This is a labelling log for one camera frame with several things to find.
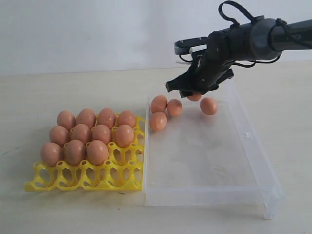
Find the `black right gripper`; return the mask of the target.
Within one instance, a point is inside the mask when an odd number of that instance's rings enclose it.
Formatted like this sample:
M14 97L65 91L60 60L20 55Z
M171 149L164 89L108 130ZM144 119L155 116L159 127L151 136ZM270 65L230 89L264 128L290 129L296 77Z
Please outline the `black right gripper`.
M234 76L231 66L235 60L224 58L218 49L209 52L206 46L195 46L189 49L189 54L193 59L190 68L166 82L167 92L178 90L182 98L194 93L204 95Z

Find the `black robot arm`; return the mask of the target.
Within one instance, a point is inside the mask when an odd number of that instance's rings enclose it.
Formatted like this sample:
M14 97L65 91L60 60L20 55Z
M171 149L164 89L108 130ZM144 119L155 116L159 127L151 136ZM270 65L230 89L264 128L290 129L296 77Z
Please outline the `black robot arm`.
M206 37L175 42L175 54L189 54L188 70L166 83L168 92L178 90L182 98L202 95L219 88L234 75L231 66L240 61L272 63L285 50L308 50L312 47L311 20L286 24L281 19L257 18L243 25L231 25Z

